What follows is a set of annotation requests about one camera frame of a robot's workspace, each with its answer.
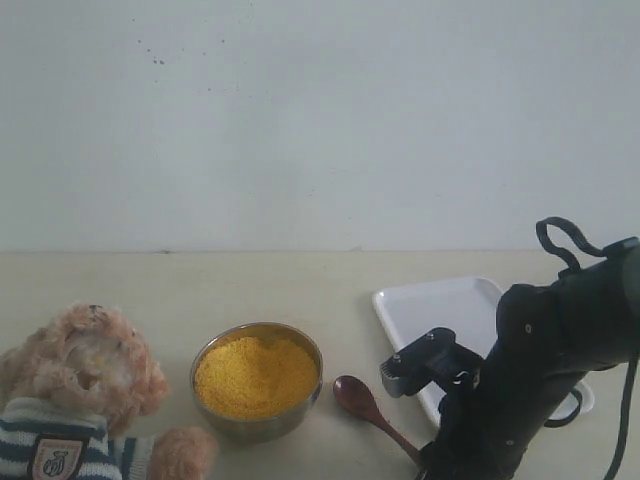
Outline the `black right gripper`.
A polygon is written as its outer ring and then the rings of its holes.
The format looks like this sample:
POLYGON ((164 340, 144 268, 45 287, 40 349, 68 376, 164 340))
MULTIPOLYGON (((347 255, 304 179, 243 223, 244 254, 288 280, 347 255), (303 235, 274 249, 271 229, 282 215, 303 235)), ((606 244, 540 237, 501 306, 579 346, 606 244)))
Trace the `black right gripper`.
POLYGON ((480 357, 459 344, 419 350, 423 383, 445 396, 421 451, 422 479, 511 479, 529 444, 586 375, 582 352, 496 344, 480 357))

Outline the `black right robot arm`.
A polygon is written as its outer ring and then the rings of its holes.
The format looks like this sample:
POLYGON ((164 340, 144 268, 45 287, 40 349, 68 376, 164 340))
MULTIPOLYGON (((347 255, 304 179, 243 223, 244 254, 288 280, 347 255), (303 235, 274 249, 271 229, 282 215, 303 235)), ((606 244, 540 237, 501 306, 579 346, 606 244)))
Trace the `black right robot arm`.
POLYGON ((603 261, 565 270, 548 286, 515 284, 496 311, 485 358, 439 328, 447 345, 428 362, 441 386, 439 431, 420 456, 421 479, 511 479, 551 414, 591 371, 627 366, 613 479, 625 453, 639 365, 639 241, 604 249, 603 261))

